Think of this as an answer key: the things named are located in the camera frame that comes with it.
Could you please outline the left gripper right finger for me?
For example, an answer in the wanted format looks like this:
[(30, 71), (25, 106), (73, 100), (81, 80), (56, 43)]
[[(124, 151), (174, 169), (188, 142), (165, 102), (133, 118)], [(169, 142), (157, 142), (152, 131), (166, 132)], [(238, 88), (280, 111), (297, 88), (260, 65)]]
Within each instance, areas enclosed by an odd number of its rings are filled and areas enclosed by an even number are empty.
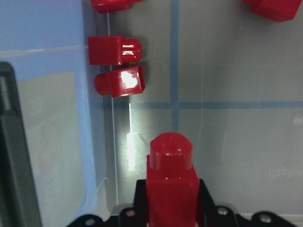
[(198, 227), (236, 227), (234, 212), (226, 206), (215, 205), (206, 184), (199, 180), (196, 223)]

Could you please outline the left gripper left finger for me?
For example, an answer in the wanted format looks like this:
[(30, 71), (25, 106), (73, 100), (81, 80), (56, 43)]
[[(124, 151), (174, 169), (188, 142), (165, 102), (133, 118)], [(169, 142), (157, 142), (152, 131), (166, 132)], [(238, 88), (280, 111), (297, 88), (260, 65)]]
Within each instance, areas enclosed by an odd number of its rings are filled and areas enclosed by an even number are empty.
[(146, 180), (137, 180), (131, 207), (124, 208), (118, 216), (119, 227), (146, 227), (148, 224)]

